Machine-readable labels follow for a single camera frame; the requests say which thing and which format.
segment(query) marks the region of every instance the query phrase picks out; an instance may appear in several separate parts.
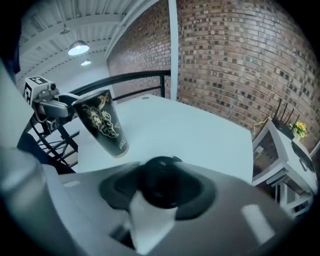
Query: white paper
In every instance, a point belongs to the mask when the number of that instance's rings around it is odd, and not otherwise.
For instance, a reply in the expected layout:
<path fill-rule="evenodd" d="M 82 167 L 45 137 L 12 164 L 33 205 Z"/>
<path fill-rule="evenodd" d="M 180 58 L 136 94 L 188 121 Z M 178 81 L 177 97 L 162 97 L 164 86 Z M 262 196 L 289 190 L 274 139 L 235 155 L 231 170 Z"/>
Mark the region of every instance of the white paper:
<path fill-rule="evenodd" d="M 174 227 L 178 208 L 162 209 L 149 204 L 140 191 L 130 202 L 130 234 L 138 254 L 148 254 Z"/>

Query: medusa graphic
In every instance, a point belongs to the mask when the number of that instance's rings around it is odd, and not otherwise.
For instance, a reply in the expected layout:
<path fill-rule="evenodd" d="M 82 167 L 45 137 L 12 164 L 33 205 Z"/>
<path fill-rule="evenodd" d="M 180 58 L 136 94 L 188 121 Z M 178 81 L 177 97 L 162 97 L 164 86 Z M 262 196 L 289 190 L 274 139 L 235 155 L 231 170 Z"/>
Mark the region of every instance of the medusa graphic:
<path fill-rule="evenodd" d="M 98 98 L 101 100 L 98 107 L 83 105 L 82 108 L 90 119 L 93 127 L 110 138 L 116 138 L 119 134 L 116 133 L 114 124 L 111 122 L 111 115 L 106 111 L 101 111 L 106 102 L 109 101 L 109 96 L 106 94 Z"/>

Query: black tumbler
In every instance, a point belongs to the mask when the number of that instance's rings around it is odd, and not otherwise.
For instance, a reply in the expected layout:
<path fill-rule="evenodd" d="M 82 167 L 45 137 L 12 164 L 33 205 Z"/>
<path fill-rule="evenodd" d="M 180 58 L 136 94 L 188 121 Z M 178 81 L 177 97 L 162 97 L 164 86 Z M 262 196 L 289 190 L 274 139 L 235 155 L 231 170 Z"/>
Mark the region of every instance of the black tumbler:
<path fill-rule="evenodd" d="M 72 103 L 78 117 L 114 158 L 123 157 L 129 150 L 109 90 L 100 90 Z"/>

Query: gold design on cup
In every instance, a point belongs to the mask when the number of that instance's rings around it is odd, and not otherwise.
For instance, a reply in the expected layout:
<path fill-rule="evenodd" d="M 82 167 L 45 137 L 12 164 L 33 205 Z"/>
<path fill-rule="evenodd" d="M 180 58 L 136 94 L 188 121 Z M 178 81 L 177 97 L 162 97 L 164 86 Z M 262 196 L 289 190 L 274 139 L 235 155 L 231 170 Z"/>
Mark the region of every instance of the gold design on cup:
<path fill-rule="evenodd" d="M 120 147 L 121 150 L 122 150 L 122 147 L 123 147 L 125 144 L 126 144 L 125 136 L 122 136 L 121 142 L 120 142 L 120 145 L 119 145 L 119 147 Z"/>
<path fill-rule="evenodd" d="M 98 99 L 101 101 L 98 109 L 102 110 L 102 108 L 105 106 L 106 102 L 109 102 L 109 93 L 106 92 L 104 95 L 98 96 Z"/>
<path fill-rule="evenodd" d="M 83 105 L 82 109 L 86 112 L 93 127 L 97 128 L 101 133 L 110 137 L 116 138 L 119 133 L 116 133 L 114 124 L 111 122 L 111 115 L 106 111 L 88 105 Z"/>
<path fill-rule="evenodd" d="M 129 151 L 129 146 L 126 148 L 126 150 L 123 153 L 115 155 L 114 158 L 122 158 L 128 151 Z"/>
<path fill-rule="evenodd" d="M 115 123 L 115 126 L 114 126 L 114 128 L 118 128 L 118 129 L 121 129 L 121 127 L 120 127 L 120 123 L 119 123 L 119 122 L 116 122 L 116 123 Z"/>

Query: white table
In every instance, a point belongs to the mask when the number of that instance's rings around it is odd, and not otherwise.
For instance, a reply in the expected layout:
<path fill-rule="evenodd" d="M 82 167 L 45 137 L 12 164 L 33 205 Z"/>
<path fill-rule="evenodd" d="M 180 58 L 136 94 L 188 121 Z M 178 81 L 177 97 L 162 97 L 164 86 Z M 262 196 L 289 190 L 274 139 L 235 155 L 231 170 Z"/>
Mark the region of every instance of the white table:
<path fill-rule="evenodd" d="M 309 169 L 307 169 L 307 171 L 303 169 L 299 161 L 300 158 L 296 155 L 291 146 L 291 139 L 279 131 L 271 120 L 268 120 L 259 135 L 253 141 L 253 148 L 255 149 L 257 145 L 259 145 L 261 140 L 269 131 L 274 141 L 279 158 L 267 169 L 253 177 L 252 185 L 256 186 L 266 181 L 277 174 L 280 170 L 285 168 L 288 171 L 286 175 L 295 181 L 302 189 L 308 193 L 316 194 L 318 191 L 316 174 L 311 172 Z M 310 156 L 308 150 L 301 143 L 297 143 L 297 145 L 307 156 Z"/>
<path fill-rule="evenodd" d="M 113 158 L 83 127 L 78 141 L 77 172 L 176 156 L 185 163 L 251 184 L 253 148 L 248 130 L 204 110 L 148 94 L 115 108 L 129 144 L 128 153 Z"/>

